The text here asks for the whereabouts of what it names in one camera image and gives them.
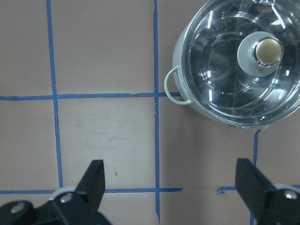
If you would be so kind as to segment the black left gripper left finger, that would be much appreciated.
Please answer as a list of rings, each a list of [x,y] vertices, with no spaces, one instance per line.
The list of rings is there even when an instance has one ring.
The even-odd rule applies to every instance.
[[[63,187],[55,191],[51,201],[60,204],[74,204],[79,210],[88,208],[97,212],[105,192],[103,160],[93,160],[76,187]]]

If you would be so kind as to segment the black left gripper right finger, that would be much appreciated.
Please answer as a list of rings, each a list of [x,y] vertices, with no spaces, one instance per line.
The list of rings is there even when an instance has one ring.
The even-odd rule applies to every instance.
[[[300,223],[300,191],[273,184],[247,158],[237,159],[235,187],[257,224]]]

